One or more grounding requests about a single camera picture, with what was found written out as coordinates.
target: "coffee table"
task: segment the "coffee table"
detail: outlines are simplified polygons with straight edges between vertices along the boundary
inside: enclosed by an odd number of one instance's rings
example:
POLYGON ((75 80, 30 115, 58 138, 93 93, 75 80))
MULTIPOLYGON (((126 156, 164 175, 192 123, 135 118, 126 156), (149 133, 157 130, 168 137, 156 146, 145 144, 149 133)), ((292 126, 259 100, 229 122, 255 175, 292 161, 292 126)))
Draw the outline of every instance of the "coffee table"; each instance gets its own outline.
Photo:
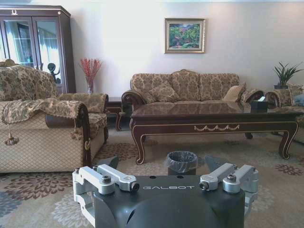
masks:
POLYGON ((138 149, 137 164, 143 164, 146 135, 284 132, 278 152, 289 159, 289 146, 298 130, 296 117, 303 113, 250 110, 249 104, 145 104, 131 116, 130 128, 138 149))

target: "floral rug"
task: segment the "floral rug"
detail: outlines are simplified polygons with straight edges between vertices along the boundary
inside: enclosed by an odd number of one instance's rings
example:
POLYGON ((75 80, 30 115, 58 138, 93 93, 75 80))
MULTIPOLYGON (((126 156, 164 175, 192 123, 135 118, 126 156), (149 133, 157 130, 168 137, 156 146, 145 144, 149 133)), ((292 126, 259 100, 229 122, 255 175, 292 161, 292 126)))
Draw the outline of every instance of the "floral rug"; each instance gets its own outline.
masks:
MULTIPOLYGON (((285 228, 304 225, 304 145, 292 143, 291 158, 281 159, 281 137, 254 134, 177 135, 147 137, 146 160, 135 165, 136 147, 131 132, 110 129, 99 159, 119 157, 118 169, 133 175, 166 175, 168 152, 187 150, 199 157, 197 174, 208 173, 205 155, 228 159, 238 166, 250 164, 260 173, 258 200, 245 221, 246 228, 285 228)), ((0 176, 0 228, 92 228, 73 201, 70 172, 13 173, 0 176)))

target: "sofa tassel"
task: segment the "sofa tassel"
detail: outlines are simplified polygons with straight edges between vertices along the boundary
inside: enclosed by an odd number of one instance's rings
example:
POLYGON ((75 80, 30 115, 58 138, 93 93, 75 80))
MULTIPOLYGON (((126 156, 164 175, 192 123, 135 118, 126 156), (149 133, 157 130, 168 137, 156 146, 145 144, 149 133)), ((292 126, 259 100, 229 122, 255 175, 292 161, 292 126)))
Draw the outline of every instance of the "sofa tassel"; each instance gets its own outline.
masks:
POLYGON ((12 146, 19 142, 19 138, 14 138, 10 133, 10 125, 9 125, 9 137, 4 141, 5 145, 12 146))
POLYGON ((88 151, 91 148, 91 139, 89 141, 85 141, 85 150, 88 151))
POLYGON ((73 132, 71 132, 71 138, 75 139, 75 140, 81 140, 81 138, 82 138, 82 134, 76 128, 76 119, 74 119, 74 130, 73 130, 73 132))

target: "landscape painting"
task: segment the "landscape painting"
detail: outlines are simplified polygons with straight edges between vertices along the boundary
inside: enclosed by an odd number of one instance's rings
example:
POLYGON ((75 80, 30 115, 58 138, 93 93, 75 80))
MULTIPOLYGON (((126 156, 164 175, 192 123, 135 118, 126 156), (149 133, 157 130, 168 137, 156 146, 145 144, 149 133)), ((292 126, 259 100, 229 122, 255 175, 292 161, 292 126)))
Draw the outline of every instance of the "landscape painting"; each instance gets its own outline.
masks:
POLYGON ((165 53, 203 53, 204 19, 165 19, 165 53))

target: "sofa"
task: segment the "sofa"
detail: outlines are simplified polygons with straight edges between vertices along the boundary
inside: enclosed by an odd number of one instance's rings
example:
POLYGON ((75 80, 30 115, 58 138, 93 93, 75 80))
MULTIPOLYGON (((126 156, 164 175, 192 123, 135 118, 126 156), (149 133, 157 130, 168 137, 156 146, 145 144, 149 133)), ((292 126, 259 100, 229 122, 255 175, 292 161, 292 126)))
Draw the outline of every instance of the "sofa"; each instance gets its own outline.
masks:
POLYGON ((106 142, 106 94, 57 94, 51 74, 0 62, 0 173, 73 171, 106 142))
MULTIPOLYGON (((200 74, 186 69, 172 74, 135 74, 131 79, 131 89, 123 93, 122 101, 131 104, 134 110, 141 105, 159 103, 225 103, 227 100, 224 98, 230 88, 238 85, 240 82, 236 74, 200 74)), ((258 89, 240 92, 240 97, 235 102, 247 103, 264 95, 258 89)))
POLYGON ((288 84, 288 89, 275 89, 266 93, 266 98, 276 112, 303 112, 303 115, 297 117, 299 130, 294 140, 304 143, 304 106, 298 106, 294 100, 300 94, 304 94, 304 85, 288 84))

